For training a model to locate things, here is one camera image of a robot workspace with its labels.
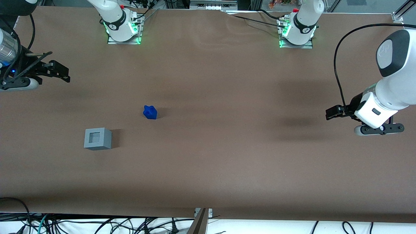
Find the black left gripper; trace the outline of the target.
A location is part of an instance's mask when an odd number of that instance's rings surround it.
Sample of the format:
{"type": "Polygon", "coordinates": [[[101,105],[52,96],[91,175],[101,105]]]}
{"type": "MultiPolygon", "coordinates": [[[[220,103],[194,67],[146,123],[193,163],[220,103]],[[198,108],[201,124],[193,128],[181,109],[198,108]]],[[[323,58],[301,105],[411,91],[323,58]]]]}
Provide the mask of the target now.
{"type": "Polygon", "coordinates": [[[335,105],[326,109],[326,120],[334,118],[364,118],[370,113],[371,107],[371,92],[359,93],[354,96],[348,105],[348,109],[345,105],[335,105]]]}

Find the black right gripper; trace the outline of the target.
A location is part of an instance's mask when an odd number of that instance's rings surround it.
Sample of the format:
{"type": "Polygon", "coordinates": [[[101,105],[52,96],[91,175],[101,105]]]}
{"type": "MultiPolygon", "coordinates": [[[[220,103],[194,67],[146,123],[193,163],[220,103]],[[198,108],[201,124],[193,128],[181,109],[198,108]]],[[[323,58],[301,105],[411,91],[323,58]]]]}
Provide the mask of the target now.
{"type": "Polygon", "coordinates": [[[23,49],[9,72],[7,72],[7,68],[1,68],[1,85],[41,85],[43,79],[39,76],[42,74],[70,83],[69,68],[56,60],[51,60],[48,63],[42,62],[42,59],[51,54],[51,51],[32,53],[28,49],[23,49]]]}

